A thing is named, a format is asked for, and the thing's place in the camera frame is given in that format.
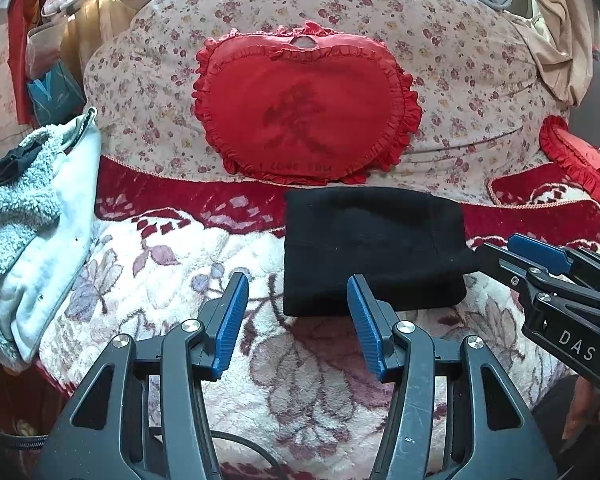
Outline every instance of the heart-shaped pillow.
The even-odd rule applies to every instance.
[[[397,164],[422,117],[384,43],[306,22],[208,38],[191,111],[225,169],[280,184],[360,184]]]
[[[544,120],[540,147],[600,203],[600,150],[570,133],[566,121],[559,116],[548,116]]]

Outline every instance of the curtain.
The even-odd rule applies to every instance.
[[[103,43],[126,30],[139,9],[151,0],[92,0],[69,22],[61,57],[79,84],[88,60]]]
[[[600,13],[591,0],[531,0],[531,6],[531,19],[507,17],[553,95],[577,105],[593,76],[592,47],[600,44]]]

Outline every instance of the silver bolt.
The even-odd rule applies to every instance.
[[[482,338],[476,335],[468,336],[466,342],[468,343],[468,346],[470,346],[471,348],[475,348],[476,350],[484,346],[484,341],[482,340]]]
[[[182,330],[185,332],[197,332],[202,325],[197,319],[187,319],[182,323]]]
[[[416,326],[410,321],[398,321],[395,328],[403,334],[411,334],[416,331]]]
[[[116,348],[122,348],[129,344],[129,336],[126,334],[118,334],[113,338],[113,346]]]

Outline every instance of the teal gift bag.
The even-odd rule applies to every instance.
[[[80,112],[85,102],[74,76],[61,60],[40,79],[27,82],[27,91],[40,126],[64,124]]]

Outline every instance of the red ruffle trim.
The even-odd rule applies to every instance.
[[[291,31],[287,31],[284,27],[279,27],[275,32],[263,32],[261,30],[254,34],[262,34],[266,36],[330,36],[332,34],[343,34],[343,32],[335,31],[328,27],[322,27],[317,23],[307,21],[304,27],[295,28]],[[422,119],[422,108],[417,104],[417,92],[411,90],[413,84],[413,76],[405,73],[400,66],[390,66],[386,60],[382,59],[377,53],[371,49],[352,46],[352,45],[336,45],[325,48],[317,48],[312,50],[290,50],[280,49],[279,47],[273,46],[258,46],[253,45],[246,47],[238,52],[235,52],[231,59],[226,59],[222,64],[214,67],[213,70],[209,70],[209,60],[213,55],[213,52],[218,48],[224,41],[230,40],[236,36],[247,36],[247,34],[240,34],[236,29],[233,29],[229,34],[226,34],[219,40],[214,38],[207,38],[204,46],[195,55],[195,58],[200,63],[196,73],[200,74],[199,78],[193,83],[193,93],[191,96],[195,99],[195,102],[191,105],[191,113],[198,118],[205,127],[206,141],[211,145],[216,152],[222,156],[222,163],[224,169],[230,174],[236,174],[238,172],[243,173],[246,176],[257,178],[259,180],[268,180],[270,182],[276,182],[278,184],[303,184],[307,186],[325,186],[329,182],[334,180],[343,182],[345,184],[363,184],[368,178],[370,170],[382,170],[389,171],[391,166],[394,166],[400,161],[400,156],[404,149],[411,142],[410,133],[416,132],[419,128],[420,121]],[[386,47],[381,41],[377,42],[380,46]],[[213,118],[209,111],[207,104],[208,91],[206,91],[205,84],[208,79],[214,75],[217,75],[227,63],[232,62],[235,59],[245,56],[253,55],[268,55],[276,59],[300,59],[305,61],[315,61],[322,57],[328,56],[357,56],[366,57],[376,61],[381,70],[387,75],[387,78],[392,79],[397,76],[397,81],[394,82],[392,88],[397,88],[395,91],[394,99],[397,105],[403,105],[403,114],[399,117],[391,117],[387,124],[385,132],[383,132],[378,141],[369,150],[363,160],[355,161],[347,167],[347,174],[338,178],[317,178],[299,175],[280,175],[276,173],[269,173],[261,171],[255,168],[253,165],[246,163],[245,161],[238,160],[238,156],[232,150],[231,146],[228,145],[224,139],[222,139],[218,130],[216,129]]]
[[[555,128],[568,131],[568,125],[562,117],[548,116],[540,129],[542,151],[600,203],[600,168],[593,167],[580,152],[560,139]]]

